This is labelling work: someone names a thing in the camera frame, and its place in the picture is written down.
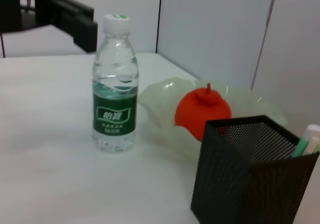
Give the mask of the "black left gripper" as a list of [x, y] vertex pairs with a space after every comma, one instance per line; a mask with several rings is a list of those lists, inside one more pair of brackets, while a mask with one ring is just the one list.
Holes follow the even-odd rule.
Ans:
[[0, 32], [10, 33], [50, 24], [69, 34], [85, 52], [96, 52], [98, 26], [94, 9], [76, 0], [0, 0]]

